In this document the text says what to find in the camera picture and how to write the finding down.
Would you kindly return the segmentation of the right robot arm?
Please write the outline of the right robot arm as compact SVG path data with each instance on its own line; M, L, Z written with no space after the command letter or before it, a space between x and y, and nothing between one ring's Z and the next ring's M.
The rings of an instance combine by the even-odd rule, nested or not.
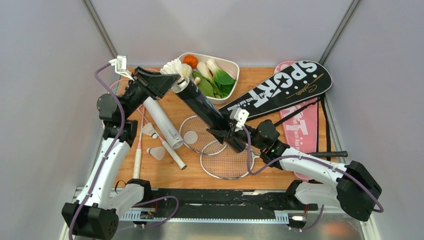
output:
M269 119L257 127L246 125L249 112L237 107L217 127L207 131L219 141L243 143L243 150L260 150L265 167L296 172L313 178L316 183L293 181L285 195L286 205L298 209L303 204L317 204L342 209L350 217L366 222L373 212L383 213L379 201L382 188L360 162L348 164L323 160L280 141L280 133Z

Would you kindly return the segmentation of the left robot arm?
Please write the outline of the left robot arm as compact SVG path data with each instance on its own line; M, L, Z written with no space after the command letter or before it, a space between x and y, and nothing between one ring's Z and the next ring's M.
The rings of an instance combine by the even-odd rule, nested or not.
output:
M70 240L110 240L127 211L155 202L147 180L132 178L115 196L111 196L112 183L136 137L138 122L129 120L129 116L148 98L163 98L181 78L178 73L164 74L139 67L130 74L124 92L117 95L99 74L96 70L94 77L106 92L98 98L96 107L104 129L99 155L85 186L76 200L65 203L61 210Z

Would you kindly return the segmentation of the white tube cap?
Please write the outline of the white tube cap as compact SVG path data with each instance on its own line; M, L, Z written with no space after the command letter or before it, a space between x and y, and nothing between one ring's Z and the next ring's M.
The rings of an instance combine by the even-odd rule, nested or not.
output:
M199 137L195 131L189 130L184 134L183 139L186 144L192 145L198 141Z

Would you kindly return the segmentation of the black shuttlecock tube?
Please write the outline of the black shuttlecock tube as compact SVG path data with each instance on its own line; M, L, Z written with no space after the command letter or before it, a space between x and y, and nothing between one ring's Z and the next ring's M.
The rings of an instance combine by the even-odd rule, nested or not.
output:
M230 124L223 114L191 80L182 80L172 87L175 93L207 126L208 130L230 130Z

